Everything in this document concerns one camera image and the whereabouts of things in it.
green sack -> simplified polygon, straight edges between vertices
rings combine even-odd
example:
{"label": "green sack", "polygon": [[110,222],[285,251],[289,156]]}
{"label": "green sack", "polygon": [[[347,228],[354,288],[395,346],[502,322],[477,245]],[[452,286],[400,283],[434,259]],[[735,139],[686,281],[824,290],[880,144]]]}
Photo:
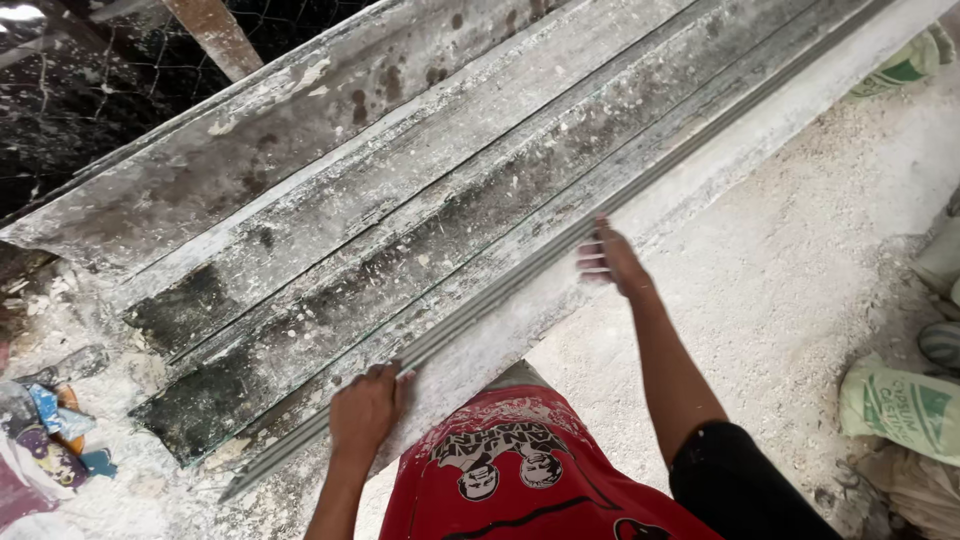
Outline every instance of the green sack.
{"label": "green sack", "polygon": [[840,387],[846,435],[879,435],[960,467],[960,385],[858,360]]}
{"label": "green sack", "polygon": [[951,63],[955,57],[952,39],[940,23],[935,23],[911,39],[859,85],[854,86],[850,95],[869,97],[906,85],[935,74],[941,65]]}

face illustration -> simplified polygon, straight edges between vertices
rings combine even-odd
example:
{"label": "face illustration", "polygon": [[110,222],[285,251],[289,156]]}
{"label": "face illustration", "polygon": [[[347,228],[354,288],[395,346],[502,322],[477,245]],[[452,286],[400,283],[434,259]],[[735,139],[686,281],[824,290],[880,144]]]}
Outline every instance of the face illustration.
{"label": "face illustration", "polygon": [[470,501],[483,501],[493,494],[499,482],[500,472],[490,464],[466,471],[457,480],[460,494]]}
{"label": "face illustration", "polygon": [[563,473],[560,460],[543,452],[527,455],[520,463],[520,478],[529,487],[550,487],[557,483]]}

mesh fence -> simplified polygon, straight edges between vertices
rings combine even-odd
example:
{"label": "mesh fence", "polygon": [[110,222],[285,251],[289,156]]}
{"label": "mesh fence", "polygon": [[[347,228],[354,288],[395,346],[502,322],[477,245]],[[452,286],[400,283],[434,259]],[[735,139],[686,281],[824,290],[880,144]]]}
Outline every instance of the mesh fence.
{"label": "mesh fence", "polygon": [[[264,62],[371,3],[225,2]],[[75,11],[64,21],[0,1],[0,224],[229,85],[159,0],[69,7]]]}

hand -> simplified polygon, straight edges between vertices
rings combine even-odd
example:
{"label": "hand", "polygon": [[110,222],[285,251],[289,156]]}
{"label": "hand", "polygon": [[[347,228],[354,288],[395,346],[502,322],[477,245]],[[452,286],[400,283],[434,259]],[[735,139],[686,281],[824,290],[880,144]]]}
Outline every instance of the hand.
{"label": "hand", "polygon": [[358,375],[330,403],[330,434],[335,454],[373,462],[390,430],[403,415],[414,373],[400,379],[399,360],[376,364]]}
{"label": "hand", "polygon": [[620,294],[633,300],[642,289],[653,286],[653,280],[634,255],[630,242],[610,228],[607,216],[596,218],[594,241],[580,246],[577,268],[585,270],[580,277],[589,282],[616,283]]}

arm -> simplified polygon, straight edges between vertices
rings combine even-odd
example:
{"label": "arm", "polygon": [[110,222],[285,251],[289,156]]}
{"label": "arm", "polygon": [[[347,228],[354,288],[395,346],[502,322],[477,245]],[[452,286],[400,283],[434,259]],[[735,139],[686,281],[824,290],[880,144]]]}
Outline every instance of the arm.
{"label": "arm", "polygon": [[398,371],[396,361],[389,366],[374,365],[333,397],[330,403],[333,450],[317,510],[304,539],[353,538],[367,473],[377,449],[406,408],[413,374],[398,380]]}
{"label": "arm", "polygon": [[727,413],[687,354],[630,243],[603,216],[596,220],[595,238],[597,243],[581,246],[577,265],[586,280],[615,282],[630,302],[647,408],[660,453],[670,466],[693,431],[708,422],[727,421]]}

